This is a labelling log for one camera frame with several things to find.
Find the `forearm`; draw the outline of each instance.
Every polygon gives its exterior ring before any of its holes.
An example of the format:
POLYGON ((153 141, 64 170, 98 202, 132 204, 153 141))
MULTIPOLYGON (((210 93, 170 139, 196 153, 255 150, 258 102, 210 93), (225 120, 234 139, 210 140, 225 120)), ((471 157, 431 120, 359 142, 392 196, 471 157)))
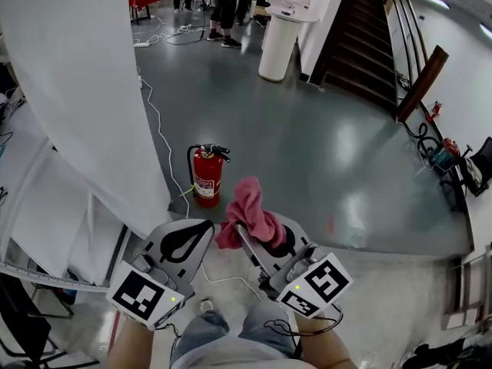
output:
MULTIPOLYGON (((308 320, 297 314, 295 319, 302 334, 310 334, 329 326, 326 320, 308 320)), ((347 348, 334 331, 301 336, 301 345, 304 360, 317 369, 355 369, 347 348)))
POLYGON ((154 332, 126 319, 108 356, 108 369, 148 369, 151 365, 154 332))

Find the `fire extinguisher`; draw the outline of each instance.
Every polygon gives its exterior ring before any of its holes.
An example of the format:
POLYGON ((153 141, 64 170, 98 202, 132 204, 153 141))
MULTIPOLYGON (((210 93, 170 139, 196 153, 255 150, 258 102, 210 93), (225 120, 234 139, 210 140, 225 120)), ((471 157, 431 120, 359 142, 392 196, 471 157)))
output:
POLYGON ((190 172, 193 197, 204 208, 214 207, 218 203, 222 181, 222 165, 231 159, 226 156, 229 149, 219 145, 193 145, 188 148, 188 170, 190 172), (193 154, 193 168, 191 167, 191 151, 193 154))

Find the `wooden stair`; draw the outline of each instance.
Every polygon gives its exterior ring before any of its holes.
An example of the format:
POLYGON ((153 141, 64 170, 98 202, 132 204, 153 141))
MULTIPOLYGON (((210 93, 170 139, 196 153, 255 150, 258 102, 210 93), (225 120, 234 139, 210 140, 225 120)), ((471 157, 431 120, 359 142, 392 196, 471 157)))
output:
POLYGON ((383 0, 342 0, 312 75, 396 111, 397 88, 383 0))

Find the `white sign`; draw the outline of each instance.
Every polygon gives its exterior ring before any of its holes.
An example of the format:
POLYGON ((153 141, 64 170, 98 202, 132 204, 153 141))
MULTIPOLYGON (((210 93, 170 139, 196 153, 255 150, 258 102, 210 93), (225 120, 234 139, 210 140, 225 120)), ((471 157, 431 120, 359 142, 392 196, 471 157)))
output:
POLYGON ((353 282, 335 254, 330 253, 288 284, 277 301, 312 318, 330 306, 353 282))
POLYGON ((185 304, 185 297, 122 262, 106 298, 119 310, 154 330, 185 304))

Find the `stair railing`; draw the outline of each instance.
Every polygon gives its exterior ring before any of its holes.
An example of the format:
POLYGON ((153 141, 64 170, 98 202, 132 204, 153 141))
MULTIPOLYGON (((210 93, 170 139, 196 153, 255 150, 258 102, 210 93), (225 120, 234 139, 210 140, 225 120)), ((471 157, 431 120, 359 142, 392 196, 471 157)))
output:
POLYGON ((439 45, 437 45, 432 52, 432 55, 430 55, 429 58, 427 57, 424 37, 422 36, 422 32, 419 28, 417 16, 415 15, 415 10, 412 7, 411 0, 384 0, 384 5, 387 15, 392 7, 395 8, 401 28, 405 54, 407 57, 410 88, 408 89, 402 102, 397 106, 396 114, 399 122, 405 122, 412 112, 419 106, 423 108, 426 114, 429 114, 427 107, 425 107, 422 103, 422 98, 436 80, 449 55, 439 45), (405 37, 406 31, 404 24, 408 29, 408 34, 411 39, 411 46, 413 49, 413 56, 417 70, 416 77, 414 76, 414 69, 412 65, 412 54, 405 37))

